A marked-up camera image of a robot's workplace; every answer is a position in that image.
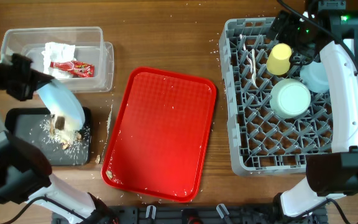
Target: red snack wrapper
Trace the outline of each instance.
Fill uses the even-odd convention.
[[[72,60],[71,62],[51,62],[51,68],[57,68],[62,71],[70,72],[73,75],[82,78],[93,77],[94,74],[94,65],[83,63],[79,61]]]

